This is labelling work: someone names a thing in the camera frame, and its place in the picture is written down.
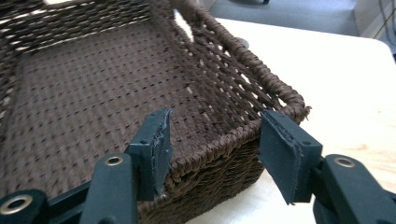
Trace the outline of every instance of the table surface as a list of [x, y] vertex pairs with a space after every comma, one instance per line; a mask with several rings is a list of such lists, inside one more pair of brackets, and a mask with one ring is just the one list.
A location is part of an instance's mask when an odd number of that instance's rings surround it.
[[[396, 192], [396, 65], [388, 46], [361, 37], [218, 21], [246, 39], [312, 106], [301, 126], [323, 144], [322, 155], [355, 158], [384, 189]], [[291, 222], [315, 223], [312, 203], [287, 206], [264, 172], [250, 188], [188, 223]]]

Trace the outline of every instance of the brown wicker basket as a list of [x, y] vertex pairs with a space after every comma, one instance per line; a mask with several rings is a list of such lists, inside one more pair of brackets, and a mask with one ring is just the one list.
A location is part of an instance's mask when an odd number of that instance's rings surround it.
[[122, 152], [167, 106], [166, 197], [139, 204], [140, 221], [186, 222], [262, 173], [260, 110], [296, 122], [308, 114], [301, 95], [190, 0], [1, 1], [0, 37], [0, 197], [35, 188], [53, 198], [89, 181], [99, 158]]

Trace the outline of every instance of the wicker basket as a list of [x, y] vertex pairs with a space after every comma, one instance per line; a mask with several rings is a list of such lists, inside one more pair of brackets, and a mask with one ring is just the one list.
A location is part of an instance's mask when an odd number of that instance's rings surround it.
[[260, 110], [296, 122], [308, 113], [189, 0], [2, 1], [0, 37], [0, 197], [35, 188], [53, 198], [89, 181], [99, 158], [122, 152], [146, 114], [168, 106], [166, 197], [139, 204], [140, 220], [186, 222], [262, 173]]

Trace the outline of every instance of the woven basket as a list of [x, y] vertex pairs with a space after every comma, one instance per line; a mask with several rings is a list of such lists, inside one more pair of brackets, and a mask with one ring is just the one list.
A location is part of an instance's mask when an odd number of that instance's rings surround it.
[[34, 188], [53, 198], [89, 181], [148, 113], [172, 107], [165, 196], [139, 213], [143, 223], [186, 222], [259, 178], [260, 110], [308, 114], [189, 0], [1, 1], [0, 37], [0, 197]]

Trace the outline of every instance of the basket side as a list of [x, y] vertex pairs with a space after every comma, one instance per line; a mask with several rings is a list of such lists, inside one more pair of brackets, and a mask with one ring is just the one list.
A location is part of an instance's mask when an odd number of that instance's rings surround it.
[[218, 100], [236, 99], [235, 105], [246, 108], [249, 119], [258, 119], [264, 108], [284, 113], [300, 123], [309, 113], [304, 98], [246, 49], [209, 13], [191, 0], [174, 0], [176, 7], [191, 26], [193, 48], [204, 71], [201, 81], [210, 90], [213, 104]]
[[21, 52], [102, 32], [149, 18], [149, 5], [130, 0], [69, 1], [45, 5], [43, 0], [23, 1], [11, 7], [0, 4], [4, 11], [0, 34]]

